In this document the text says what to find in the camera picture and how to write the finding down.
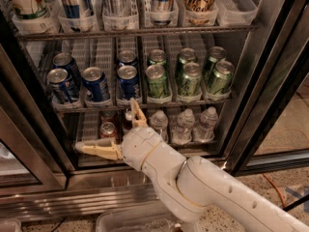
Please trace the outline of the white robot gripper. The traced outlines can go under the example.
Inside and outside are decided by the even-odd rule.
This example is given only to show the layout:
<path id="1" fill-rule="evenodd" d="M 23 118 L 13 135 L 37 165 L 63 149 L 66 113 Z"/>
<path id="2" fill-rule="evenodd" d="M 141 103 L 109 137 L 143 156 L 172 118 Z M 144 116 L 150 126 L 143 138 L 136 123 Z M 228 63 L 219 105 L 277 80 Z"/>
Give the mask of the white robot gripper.
<path id="1" fill-rule="evenodd" d="M 82 154 L 98 156 L 107 160 L 121 160 L 137 171 L 140 171 L 147 154 L 159 143 L 161 136 L 147 127 L 147 118 L 136 99 L 130 99 L 132 126 L 121 144 L 121 150 L 113 139 L 78 141 L 75 149 Z"/>

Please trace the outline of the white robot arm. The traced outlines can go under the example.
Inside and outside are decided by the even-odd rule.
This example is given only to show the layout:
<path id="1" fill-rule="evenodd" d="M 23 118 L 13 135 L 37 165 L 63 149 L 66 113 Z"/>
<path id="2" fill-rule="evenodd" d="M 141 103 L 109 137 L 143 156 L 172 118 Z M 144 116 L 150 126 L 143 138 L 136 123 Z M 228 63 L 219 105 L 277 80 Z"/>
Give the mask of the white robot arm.
<path id="1" fill-rule="evenodd" d="M 207 159 L 184 157 L 147 125 L 136 100 L 130 101 L 132 129 L 121 144 L 110 138 L 79 141 L 75 149 L 123 160 L 146 174 L 161 202 L 177 218 L 193 222 L 209 205 L 237 220 L 246 232 L 309 232 L 309 226 L 283 211 Z"/>

